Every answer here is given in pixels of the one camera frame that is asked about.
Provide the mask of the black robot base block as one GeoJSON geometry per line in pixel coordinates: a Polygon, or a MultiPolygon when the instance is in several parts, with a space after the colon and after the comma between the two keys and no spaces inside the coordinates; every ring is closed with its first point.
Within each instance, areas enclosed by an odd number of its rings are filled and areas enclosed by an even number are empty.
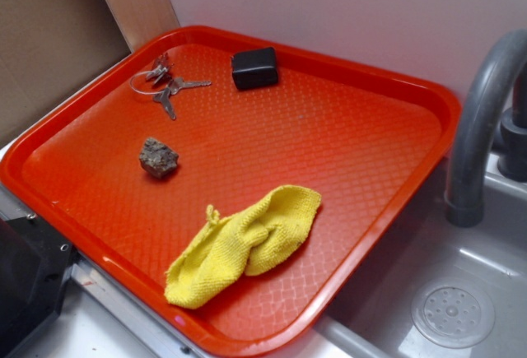
{"type": "Polygon", "coordinates": [[[1,221],[1,356],[15,355],[61,314],[76,251],[40,217],[1,221]]]}

